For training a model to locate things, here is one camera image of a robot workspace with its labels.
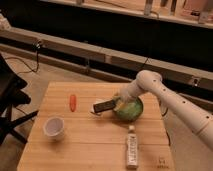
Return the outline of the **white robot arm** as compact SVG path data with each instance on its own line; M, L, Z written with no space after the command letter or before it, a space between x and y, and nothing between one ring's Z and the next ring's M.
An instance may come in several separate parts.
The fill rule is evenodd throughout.
M157 72L142 70L135 80L122 87L118 93L116 110L146 92L159 98L213 151L213 115L167 88L162 83L162 76Z

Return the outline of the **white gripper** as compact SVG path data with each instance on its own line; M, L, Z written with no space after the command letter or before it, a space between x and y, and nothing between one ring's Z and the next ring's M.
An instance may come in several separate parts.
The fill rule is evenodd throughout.
M125 103L130 103L135 101L137 98L137 87L134 85L123 86L115 95L113 95L113 100L118 101L119 99L123 103L116 104L114 111L118 111L125 106Z

